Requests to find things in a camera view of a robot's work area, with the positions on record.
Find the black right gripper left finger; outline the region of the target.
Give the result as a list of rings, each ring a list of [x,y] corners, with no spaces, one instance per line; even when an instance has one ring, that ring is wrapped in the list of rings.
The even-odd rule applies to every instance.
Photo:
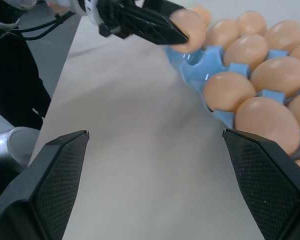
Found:
[[[87,130],[47,142],[0,194],[0,240],[61,240],[78,194]]]

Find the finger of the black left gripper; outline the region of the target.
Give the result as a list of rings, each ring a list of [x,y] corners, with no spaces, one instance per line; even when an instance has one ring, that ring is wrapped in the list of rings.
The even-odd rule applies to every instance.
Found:
[[[167,16],[136,5],[121,6],[121,28],[156,45],[179,45],[188,37]]]
[[[167,17],[170,17],[178,10],[185,9],[183,6],[169,0],[145,0],[142,7]]]

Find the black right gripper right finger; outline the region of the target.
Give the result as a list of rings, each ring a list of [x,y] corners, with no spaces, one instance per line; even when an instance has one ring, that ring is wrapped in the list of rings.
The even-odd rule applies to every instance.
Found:
[[[222,133],[244,201],[266,240],[300,240],[300,167],[274,141]]]

